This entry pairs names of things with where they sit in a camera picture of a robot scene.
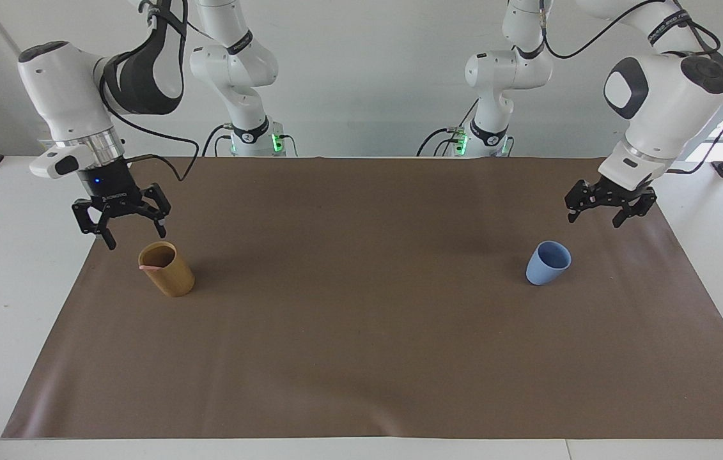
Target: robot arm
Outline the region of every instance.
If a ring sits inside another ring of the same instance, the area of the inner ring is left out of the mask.
[[[146,12],[148,38],[136,49],[116,56],[100,57],[77,49],[71,43],[51,42],[25,50],[19,56],[19,72],[37,111],[48,123],[55,146],[32,162],[32,173],[60,178],[77,172],[90,200],[77,200],[72,210],[83,233],[101,236],[108,247],[116,246],[107,229],[109,219],[142,215],[166,235],[165,217],[171,204],[154,183],[140,189],[123,158],[122,142],[114,130],[108,110],[116,114],[168,114],[180,104],[183,85],[183,50],[188,26],[187,0],[130,0]],[[283,151],[276,139],[261,131],[265,116],[261,99],[250,86],[271,84],[277,75],[273,56],[253,41],[245,26],[238,0],[198,0],[206,29],[229,47],[208,64],[227,91],[226,102],[242,144]],[[153,206],[144,198],[153,201]],[[98,222],[89,208],[101,212]]]
[[[504,91],[539,88],[551,79],[554,62],[543,46],[540,21],[548,17],[552,2],[544,2],[541,16],[540,0],[509,0],[502,31],[513,49],[482,52],[467,62],[466,79],[478,92],[478,111],[467,125],[465,148],[458,150],[459,155],[498,155],[514,110]]]
[[[577,2],[604,19],[638,3]],[[695,23],[677,0],[642,6],[623,22],[647,35],[658,54],[624,58],[607,78],[606,101],[630,125],[601,164],[598,183],[580,180],[566,195],[570,222],[597,206],[621,208],[615,227],[627,218],[645,216],[657,200],[650,184],[665,174],[723,102],[723,58],[701,43]]]
[[[265,114],[261,97],[253,89],[276,81],[276,58],[247,28],[239,0],[197,0],[197,9],[207,34],[222,45],[195,49],[191,71],[224,102],[236,134],[233,154],[284,155],[279,140],[282,125]]]

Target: table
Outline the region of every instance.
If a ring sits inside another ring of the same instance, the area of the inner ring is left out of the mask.
[[[41,180],[28,172],[30,162],[10,157],[0,168],[0,434],[93,242],[75,230],[71,213],[54,212],[84,194],[77,178]],[[704,168],[690,177],[662,178],[657,193],[723,316],[723,180]],[[166,458],[188,451],[218,458],[718,458],[723,457],[723,441],[0,440],[0,454],[16,457],[58,457],[66,451],[86,457],[103,452],[105,457]]]

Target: light blue cup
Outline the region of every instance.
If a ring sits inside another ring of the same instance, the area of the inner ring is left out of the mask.
[[[571,254],[568,249],[556,241],[543,241],[537,245],[529,265],[525,268],[525,279],[531,284],[542,286],[553,282],[569,267]]]

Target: black cable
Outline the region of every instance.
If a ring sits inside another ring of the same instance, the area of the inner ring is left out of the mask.
[[[694,53],[695,55],[697,55],[697,56],[703,56],[703,55],[706,55],[706,54],[709,54],[709,55],[710,55],[710,54],[717,53],[717,52],[719,52],[720,49],[722,49],[722,41],[720,40],[720,38],[717,37],[716,34],[714,34],[713,32],[711,32],[710,30],[704,28],[703,26],[700,26],[700,24],[698,24],[698,23],[695,22],[695,21],[689,21],[689,24],[690,24],[690,26],[691,26],[691,29],[694,30],[694,35],[696,35],[697,41],[699,41],[700,46],[703,47],[703,49],[704,49],[704,50],[702,50],[701,52],[695,52],[695,53]],[[705,42],[703,41],[703,39],[701,39],[701,37],[699,36],[699,34],[697,34],[697,33],[695,32],[696,29],[701,30],[701,32],[703,32],[703,34],[707,35],[708,37],[711,37],[711,38],[713,39],[713,41],[714,41],[714,44],[717,45],[717,46],[711,48],[711,46],[708,45],[707,43],[705,43]]]
[[[703,157],[703,160],[700,161],[699,165],[697,165],[694,169],[691,169],[689,171],[685,171],[683,169],[668,169],[666,172],[668,174],[693,174],[693,173],[696,173],[703,165],[705,165],[705,161],[708,159],[708,157],[711,156],[711,152],[714,150],[714,147],[717,146],[717,143],[720,142],[722,135],[723,135],[723,128],[722,128],[722,131],[720,131],[719,136],[717,136],[717,138],[714,139],[714,142],[711,143],[711,148],[708,149],[707,153],[705,154],[705,157]]]
[[[296,155],[296,158],[299,157],[299,149],[296,147],[296,139],[294,139],[290,134],[282,134],[279,136],[279,139],[290,139],[291,142],[293,142],[293,154]]]
[[[648,5],[650,3],[665,3],[666,0],[645,0],[644,2],[637,3],[635,6],[631,6],[631,8],[627,9],[626,12],[619,15],[615,20],[613,20],[608,26],[605,27],[605,29],[601,30],[599,34],[595,35],[594,38],[589,40],[589,43],[584,44],[580,49],[576,50],[575,52],[572,52],[568,55],[562,55],[554,52],[551,45],[548,44],[548,36],[546,33],[546,29],[543,29],[543,43],[546,45],[546,49],[548,49],[548,52],[551,53],[552,56],[554,56],[557,59],[571,59],[574,58],[574,56],[577,56],[584,50],[588,49],[592,44],[595,44],[595,41],[597,41],[600,37],[602,37],[606,32],[609,32],[612,27],[616,26],[616,24],[623,20],[627,15],[637,11],[639,8],[642,8],[645,5]]]
[[[461,122],[458,123],[458,128],[463,127],[463,122],[466,122],[466,119],[469,118],[469,114],[471,114],[472,111],[475,110],[475,105],[477,105],[477,104],[478,104],[478,99],[475,99],[475,102],[472,102],[472,107],[469,107],[469,111],[467,111],[466,115],[463,116],[463,119],[461,119]],[[455,140],[455,133],[452,133],[452,135],[449,136],[449,140],[450,141]],[[441,157],[446,157],[446,149],[449,148],[449,145],[451,145],[451,144],[446,144],[446,146],[444,148],[444,153],[440,154]]]
[[[212,131],[210,131],[210,134],[208,134],[207,140],[205,141],[205,146],[203,148],[203,157],[205,157],[205,152],[207,151],[210,140],[213,139],[214,135],[220,130],[224,128],[224,125],[219,125],[213,128]],[[166,159],[165,157],[161,157],[160,155],[149,153],[147,155],[139,155],[138,157],[128,158],[125,160],[125,163],[136,163],[137,161],[143,161],[143,160],[160,160],[162,163],[165,163],[168,165],[169,168],[171,168],[171,171],[174,172],[174,175],[176,176],[176,180],[183,181],[186,178],[188,178],[188,173],[191,172],[191,168],[194,167],[194,163],[197,161],[197,157],[199,154],[199,144],[197,144],[197,151],[194,154],[194,157],[191,158],[191,162],[188,164],[188,168],[185,169],[185,172],[180,175],[180,172],[176,170],[176,167]]]
[[[429,136],[426,136],[426,139],[423,140],[423,143],[421,144],[420,148],[417,149],[417,153],[415,154],[415,157],[420,157],[420,156],[421,156],[421,152],[423,151],[423,148],[425,148],[426,144],[428,144],[429,141],[432,140],[432,137],[435,137],[435,136],[437,136],[438,134],[441,134],[441,133],[446,133],[446,128],[437,129],[436,131],[434,131],[434,132],[433,132],[432,134],[430,134]]]
[[[506,139],[506,142],[512,141],[512,146],[509,148],[509,152],[506,154],[506,158],[512,157],[512,151],[514,150],[514,137],[509,136],[508,139]]]
[[[457,142],[457,141],[456,141],[456,140],[449,140],[449,139],[447,139],[447,140],[445,140],[445,141],[440,141],[440,142],[438,142],[438,146],[435,148],[435,153],[432,154],[432,156],[433,156],[433,157],[437,157],[438,151],[440,150],[440,146],[442,146],[442,145],[444,145],[444,144],[446,144],[446,146],[449,146],[449,144],[452,144],[452,143],[455,143],[455,142]]]
[[[197,26],[194,26],[194,24],[191,24],[191,21],[188,21],[187,24],[188,24],[188,26],[189,26],[191,29],[196,30],[196,31],[197,31],[197,34],[200,34],[200,35],[203,36],[203,37],[207,37],[207,38],[210,38],[210,39],[213,40],[213,37],[212,37],[212,36],[206,34],[206,33],[203,32],[203,30],[201,30],[200,28],[198,28]]]
[[[149,4],[151,4],[151,5],[153,6],[153,3],[150,3],[150,2],[142,2],[142,3],[140,3],[140,8],[142,8],[142,6],[144,5],[144,3],[149,3]],[[188,21],[188,17],[187,17],[187,11],[188,11],[187,6],[188,6],[188,5],[187,5],[187,2],[185,2],[185,12],[186,12],[186,14],[185,14],[185,17],[183,18],[183,20],[185,21],[186,24],[190,24],[189,21]],[[177,32],[180,33],[180,35],[183,35],[181,30],[177,29]],[[137,47],[137,48],[134,49],[134,50],[131,50],[130,52],[126,52],[126,53],[122,53],[121,55],[118,55],[118,59],[121,60],[121,61],[123,61],[123,60],[129,58],[130,56],[133,56],[134,54],[136,54],[136,52],[138,52],[138,50],[143,49],[144,46],[145,46],[150,40],[151,40],[151,38],[149,38],[149,39],[146,40],[143,44],[141,44],[139,47]],[[180,56],[182,56],[182,52],[183,52],[183,49],[182,49],[182,47],[180,47]],[[181,72],[181,70],[182,70],[182,62],[180,61],[180,72]],[[108,88],[108,82],[106,81],[106,78],[105,78],[105,75],[104,75],[104,74],[100,76],[100,81],[99,81],[98,87],[99,87],[100,99],[101,99],[101,101],[103,102],[103,105],[104,105],[104,106],[106,107],[106,109],[107,109],[114,117],[116,117],[116,119],[118,119],[119,121],[124,122],[126,125],[130,126],[131,128],[134,128],[134,129],[136,129],[136,130],[138,130],[138,131],[142,131],[142,132],[145,133],[145,134],[150,134],[150,135],[152,135],[152,136],[161,137],[162,139],[169,139],[169,140],[172,140],[172,141],[183,142],[183,143],[187,143],[187,144],[190,144],[190,145],[194,146],[194,158],[192,158],[191,163],[188,165],[188,169],[185,170],[185,174],[183,174],[182,176],[180,176],[180,174],[177,172],[176,168],[175,168],[173,165],[171,165],[171,163],[170,163],[168,160],[166,160],[166,159],[163,158],[163,157],[160,157],[160,155],[141,155],[141,157],[134,157],[134,158],[128,159],[127,162],[128,162],[128,163],[131,163],[131,162],[134,162],[134,161],[149,160],[149,159],[152,159],[152,158],[153,158],[153,159],[157,159],[157,160],[160,160],[160,161],[162,161],[163,163],[166,163],[166,164],[168,164],[169,166],[171,166],[171,170],[174,171],[174,175],[176,176],[177,180],[179,180],[179,181],[185,180],[185,178],[188,177],[188,173],[190,172],[192,166],[194,166],[194,163],[195,163],[196,160],[197,160],[197,156],[199,155],[199,149],[200,149],[199,144],[198,144],[195,140],[192,140],[192,139],[185,139],[184,137],[171,136],[171,135],[169,135],[169,134],[163,134],[163,133],[159,133],[159,132],[157,132],[157,131],[153,131],[153,130],[151,130],[151,129],[143,128],[142,126],[137,125],[137,123],[134,123],[134,122],[132,122],[132,121],[130,121],[130,120],[125,119],[124,117],[121,116],[121,114],[118,113],[118,111],[114,110],[114,109],[111,107],[111,104],[108,103],[108,99],[107,99],[107,97],[106,97],[106,89]],[[213,134],[214,134],[216,131],[218,131],[219,129],[221,129],[221,128],[222,128],[221,125],[220,125],[220,126],[217,126],[217,127],[213,130],[213,132],[210,134],[210,137],[208,138],[208,141],[205,143],[205,149],[203,149],[203,156],[204,156],[204,154],[205,154],[205,151],[207,150],[207,145],[208,145],[208,143],[210,142],[210,138],[213,137]]]
[[[217,158],[219,157],[219,142],[222,139],[233,139],[233,138],[230,136],[230,134],[228,134],[226,136],[216,137],[216,140],[213,142],[213,155]]]

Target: bamboo cup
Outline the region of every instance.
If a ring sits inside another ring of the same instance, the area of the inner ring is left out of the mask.
[[[168,297],[181,297],[194,287],[194,274],[176,247],[157,241],[139,253],[139,269]]]

